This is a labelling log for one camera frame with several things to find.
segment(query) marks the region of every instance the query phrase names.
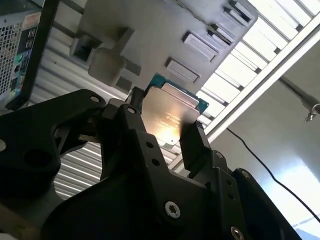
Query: black cable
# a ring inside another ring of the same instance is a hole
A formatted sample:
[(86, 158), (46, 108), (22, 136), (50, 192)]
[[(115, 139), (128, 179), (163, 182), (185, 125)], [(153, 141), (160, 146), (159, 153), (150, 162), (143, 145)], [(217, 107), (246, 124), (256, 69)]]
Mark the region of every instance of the black cable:
[(227, 130), (234, 135), (237, 139), (239, 139), (243, 145), (245, 146), (245, 148), (255, 157), (255, 159), (258, 160), (258, 162), (267, 170), (267, 172), (270, 174), (271, 178), (277, 183), (279, 184), (281, 187), (283, 187), (285, 190), (287, 190), (292, 196), (294, 196), (312, 215), (313, 217), (320, 223), (320, 219), (319, 217), (314, 213), (314, 211), (311, 210), (311, 208), (305, 204), (304, 201), (302, 201), (300, 199), (300, 197), (298, 197), (293, 191), (291, 191), (288, 187), (286, 187), (283, 183), (281, 183), (280, 181), (278, 181), (276, 179), (276, 177), (274, 176), (274, 174), (271, 172), (271, 170), (267, 167), (267, 165), (265, 165), (265, 163), (248, 147), (248, 145), (246, 144), (246, 142), (240, 137), (238, 136), (236, 133), (234, 133), (233, 131), (231, 131), (229, 128), (227, 128)]

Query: screw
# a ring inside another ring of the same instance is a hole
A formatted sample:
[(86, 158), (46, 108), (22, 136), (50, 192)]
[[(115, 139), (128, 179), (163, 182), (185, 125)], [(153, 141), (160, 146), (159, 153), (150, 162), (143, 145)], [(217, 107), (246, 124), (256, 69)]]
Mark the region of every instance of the screw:
[(245, 240), (245, 237), (242, 234), (242, 232), (238, 228), (236, 228), (235, 226), (231, 227), (231, 234), (235, 240)]
[(134, 109), (131, 108), (131, 107), (128, 107), (127, 109), (128, 109), (128, 111), (129, 111), (130, 113), (132, 113), (132, 114), (135, 114), (135, 113), (136, 113), (136, 110), (134, 110)]
[(167, 201), (164, 205), (166, 214), (173, 219), (180, 218), (181, 212), (180, 208), (173, 201)]
[(250, 176), (249, 176), (249, 174), (248, 174), (246, 171), (242, 171), (242, 174), (243, 174), (247, 179), (250, 179)]
[(7, 148), (6, 142), (0, 139), (0, 152), (6, 150), (6, 148)]
[(100, 102), (99, 98), (97, 98), (96, 96), (91, 96), (90, 99), (91, 99), (92, 101), (94, 101), (95, 103)]

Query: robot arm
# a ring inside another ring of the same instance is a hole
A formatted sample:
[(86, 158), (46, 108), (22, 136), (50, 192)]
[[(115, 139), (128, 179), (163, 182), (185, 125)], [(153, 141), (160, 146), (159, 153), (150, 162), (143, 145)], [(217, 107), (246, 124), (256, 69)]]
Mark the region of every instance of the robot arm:
[[(170, 171), (141, 119), (143, 96), (132, 96), (106, 105), (79, 90), (0, 116), (3, 230), (41, 240), (300, 240), (252, 175), (228, 169), (198, 122), (180, 139), (190, 175)], [(87, 141), (101, 144), (100, 182), (62, 202), (52, 185), (60, 159)]]

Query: cpu processor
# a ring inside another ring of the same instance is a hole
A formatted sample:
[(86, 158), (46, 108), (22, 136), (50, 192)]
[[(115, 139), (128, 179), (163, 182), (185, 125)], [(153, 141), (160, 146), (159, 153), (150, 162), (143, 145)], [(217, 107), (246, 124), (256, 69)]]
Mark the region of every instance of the cpu processor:
[(208, 106), (204, 100), (156, 74), (145, 91), (141, 117), (148, 133), (175, 145), (183, 128), (193, 124)]

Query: ventilation grille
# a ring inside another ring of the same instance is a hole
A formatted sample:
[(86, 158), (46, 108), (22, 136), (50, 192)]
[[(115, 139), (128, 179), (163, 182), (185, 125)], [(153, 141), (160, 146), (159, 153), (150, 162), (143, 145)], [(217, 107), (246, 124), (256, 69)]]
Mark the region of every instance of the ventilation grille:
[(22, 23), (0, 28), (0, 97), (10, 87)]

